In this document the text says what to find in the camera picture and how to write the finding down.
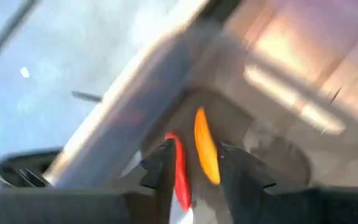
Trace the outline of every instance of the red chili pepper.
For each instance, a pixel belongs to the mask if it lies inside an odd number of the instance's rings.
[[[167,133],[165,139],[175,141],[175,193],[181,207],[188,210],[191,206],[191,194],[186,176],[185,150],[176,134]]]

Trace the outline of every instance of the yellow chili pepper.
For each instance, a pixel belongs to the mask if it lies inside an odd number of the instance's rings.
[[[215,185],[221,182],[218,166],[218,152],[208,129],[204,108],[198,108],[194,124],[198,158],[204,174]]]

